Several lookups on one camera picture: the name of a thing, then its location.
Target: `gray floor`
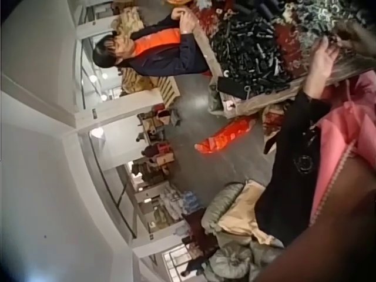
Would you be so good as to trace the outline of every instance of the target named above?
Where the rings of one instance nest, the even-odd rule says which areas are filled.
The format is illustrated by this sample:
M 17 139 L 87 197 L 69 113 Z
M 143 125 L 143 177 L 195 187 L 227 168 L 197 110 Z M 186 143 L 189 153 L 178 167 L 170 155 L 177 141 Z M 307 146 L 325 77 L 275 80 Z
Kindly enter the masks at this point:
M 171 10 L 169 5 L 161 5 L 161 1 L 156 0 L 140 0 L 139 5 L 147 25 L 163 19 Z M 171 182 L 181 191 L 195 192 L 205 206 L 228 182 L 254 179 L 267 184 L 274 155 L 262 154 L 263 134 L 260 124 L 222 152 L 201 155 L 194 144 L 216 133 L 228 120 L 207 111 L 207 77 L 184 75 L 177 77 L 176 81 L 182 97 L 176 102 L 175 108 L 182 122 L 180 127 L 166 130 L 176 154 Z

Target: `orange plastic bag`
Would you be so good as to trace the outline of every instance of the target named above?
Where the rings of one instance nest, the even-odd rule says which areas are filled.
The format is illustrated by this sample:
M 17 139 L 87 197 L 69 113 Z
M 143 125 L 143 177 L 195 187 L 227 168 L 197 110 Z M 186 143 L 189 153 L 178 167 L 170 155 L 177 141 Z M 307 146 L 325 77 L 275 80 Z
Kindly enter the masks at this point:
M 214 136 L 209 137 L 194 148 L 202 154 L 211 154 L 222 150 L 229 145 L 234 139 L 250 131 L 256 123 L 257 116 L 243 116 L 226 125 Z

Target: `orange vest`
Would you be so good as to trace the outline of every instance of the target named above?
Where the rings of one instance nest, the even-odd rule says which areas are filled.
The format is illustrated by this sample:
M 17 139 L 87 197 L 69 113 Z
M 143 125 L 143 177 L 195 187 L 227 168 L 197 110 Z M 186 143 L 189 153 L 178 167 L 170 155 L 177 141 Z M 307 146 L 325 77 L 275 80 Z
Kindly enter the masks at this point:
M 169 28 L 135 40 L 135 56 L 154 47 L 180 43 L 179 28 Z

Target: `pink jacket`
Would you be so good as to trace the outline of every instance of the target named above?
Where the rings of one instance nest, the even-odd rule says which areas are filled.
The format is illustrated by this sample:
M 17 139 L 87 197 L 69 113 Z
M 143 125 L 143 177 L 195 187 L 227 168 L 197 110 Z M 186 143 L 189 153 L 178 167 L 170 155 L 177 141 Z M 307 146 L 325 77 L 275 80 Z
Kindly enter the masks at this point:
M 376 169 L 375 72 L 341 82 L 331 101 L 332 111 L 317 124 L 321 128 L 321 160 L 311 223 L 350 154 L 359 154 Z

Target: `hand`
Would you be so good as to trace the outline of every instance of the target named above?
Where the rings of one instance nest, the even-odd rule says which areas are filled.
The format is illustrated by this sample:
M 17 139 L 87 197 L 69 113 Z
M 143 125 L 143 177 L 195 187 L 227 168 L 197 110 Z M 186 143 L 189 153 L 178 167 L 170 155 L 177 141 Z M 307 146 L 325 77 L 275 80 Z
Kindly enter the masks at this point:
M 174 8 L 174 10 L 172 10 L 172 13 L 171 13 L 171 18 L 174 20 L 174 21 L 178 21 L 180 19 L 180 17 L 185 13 L 187 12 L 187 8 L 186 7 L 177 7 L 177 8 Z
M 191 12 L 184 12 L 180 17 L 180 33 L 192 33 L 196 27 L 197 20 Z
M 341 38 L 338 45 L 363 56 L 376 57 L 376 36 L 354 21 L 339 21 L 335 32 Z
M 319 99 L 323 94 L 327 79 L 330 77 L 339 47 L 329 45 L 326 36 L 316 41 L 312 48 L 310 70 L 305 80 L 303 91 L 313 99 Z

